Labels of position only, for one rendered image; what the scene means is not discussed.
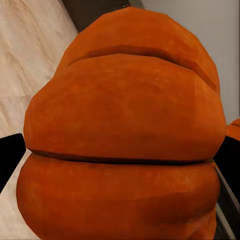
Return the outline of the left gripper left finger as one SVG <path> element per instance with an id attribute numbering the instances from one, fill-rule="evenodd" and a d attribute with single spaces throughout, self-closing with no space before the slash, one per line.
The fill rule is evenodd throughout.
<path id="1" fill-rule="evenodd" d="M 0 138 L 0 193 L 26 153 L 22 133 Z"/>

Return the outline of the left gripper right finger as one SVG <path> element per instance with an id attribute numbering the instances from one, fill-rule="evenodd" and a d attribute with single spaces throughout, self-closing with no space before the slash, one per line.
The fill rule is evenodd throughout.
<path id="1" fill-rule="evenodd" d="M 240 141 L 225 136 L 213 160 L 240 204 Z"/>

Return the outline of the pumpkin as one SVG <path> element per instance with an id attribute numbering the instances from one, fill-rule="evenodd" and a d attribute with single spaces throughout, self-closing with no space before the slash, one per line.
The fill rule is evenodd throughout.
<path id="1" fill-rule="evenodd" d="M 163 13 L 105 13 L 25 112 L 17 207 L 41 240 L 213 240 L 225 136 L 197 36 Z"/>
<path id="2" fill-rule="evenodd" d="M 226 136 L 240 141 L 240 119 L 236 119 L 226 126 Z"/>

